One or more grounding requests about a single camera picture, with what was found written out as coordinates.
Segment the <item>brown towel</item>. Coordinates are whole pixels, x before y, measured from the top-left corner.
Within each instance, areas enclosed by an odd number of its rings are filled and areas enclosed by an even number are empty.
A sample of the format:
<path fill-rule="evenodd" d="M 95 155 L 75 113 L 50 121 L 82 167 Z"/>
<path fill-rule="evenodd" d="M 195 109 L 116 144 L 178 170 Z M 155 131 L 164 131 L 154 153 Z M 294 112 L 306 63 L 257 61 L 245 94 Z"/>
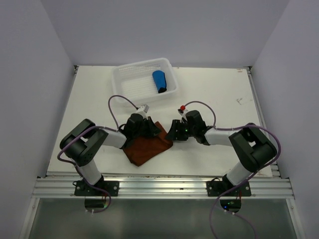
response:
<path fill-rule="evenodd" d="M 173 146 L 171 140 L 165 139 L 167 132 L 162 124 L 156 121 L 155 126 L 161 130 L 158 135 L 151 138 L 139 136 L 130 146 L 123 149 L 124 154 L 133 165 L 139 167 Z"/>

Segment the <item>white plastic basket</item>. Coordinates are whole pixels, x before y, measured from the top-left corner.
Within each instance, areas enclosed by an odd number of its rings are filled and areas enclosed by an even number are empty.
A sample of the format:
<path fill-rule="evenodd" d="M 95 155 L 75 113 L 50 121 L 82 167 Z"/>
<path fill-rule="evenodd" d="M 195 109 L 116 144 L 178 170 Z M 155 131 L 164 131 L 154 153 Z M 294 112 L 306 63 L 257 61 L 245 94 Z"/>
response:
<path fill-rule="evenodd" d="M 152 73 L 156 70 L 165 73 L 167 90 L 164 93 L 157 92 L 152 77 Z M 124 96 L 137 105 L 169 98 L 179 90 L 173 67 L 166 58 L 114 67 L 111 82 L 114 95 Z"/>

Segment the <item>blue and grey towel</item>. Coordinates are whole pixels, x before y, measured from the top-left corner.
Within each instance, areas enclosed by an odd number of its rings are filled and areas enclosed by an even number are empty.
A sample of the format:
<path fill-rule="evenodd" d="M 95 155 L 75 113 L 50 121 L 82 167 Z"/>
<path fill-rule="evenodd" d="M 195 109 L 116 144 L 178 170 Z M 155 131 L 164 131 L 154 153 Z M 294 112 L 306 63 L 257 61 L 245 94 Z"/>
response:
<path fill-rule="evenodd" d="M 152 73 L 152 77 L 156 85 L 157 92 L 159 94 L 164 93 L 167 90 L 165 73 L 161 70 L 156 70 Z"/>

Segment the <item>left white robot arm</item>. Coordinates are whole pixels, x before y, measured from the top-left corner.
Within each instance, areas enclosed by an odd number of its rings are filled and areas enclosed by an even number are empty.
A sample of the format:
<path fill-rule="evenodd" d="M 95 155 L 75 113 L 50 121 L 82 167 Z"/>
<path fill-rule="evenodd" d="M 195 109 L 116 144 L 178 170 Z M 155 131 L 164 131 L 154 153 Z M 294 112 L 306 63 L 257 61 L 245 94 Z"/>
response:
<path fill-rule="evenodd" d="M 138 113 L 132 114 L 118 130 L 97 126 L 85 119 L 61 140 L 57 159 L 75 167 L 90 194 L 106 195 L 106 183 L 94 161 L 100 147 L 104 145 L 124 149 L 140 136 L 153 138 L 160 133 L 160 127 L 156 126 L 151 117 Z"/>

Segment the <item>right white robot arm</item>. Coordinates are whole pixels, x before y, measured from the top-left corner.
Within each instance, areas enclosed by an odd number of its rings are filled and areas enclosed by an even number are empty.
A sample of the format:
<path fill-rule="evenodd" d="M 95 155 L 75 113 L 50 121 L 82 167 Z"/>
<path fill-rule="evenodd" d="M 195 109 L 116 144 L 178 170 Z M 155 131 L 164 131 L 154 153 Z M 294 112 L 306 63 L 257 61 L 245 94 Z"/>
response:
<path fill-rule="evenodd" d="M 247 179 L 262 169 L 279 154 L 279 147 L 264 135 L 263 128 L 253 123 L 232 129 L 207 125 L 199 111 L 179 110 L 181 119 L 172 121 L 167 140 L 187 141 L 193 137 L 198 143 L 211 146 L 230 146 L 234 149 L 239 162 L 222 177 L 213 179 L 209 191 L 218 195 L 234 195 Z"/>

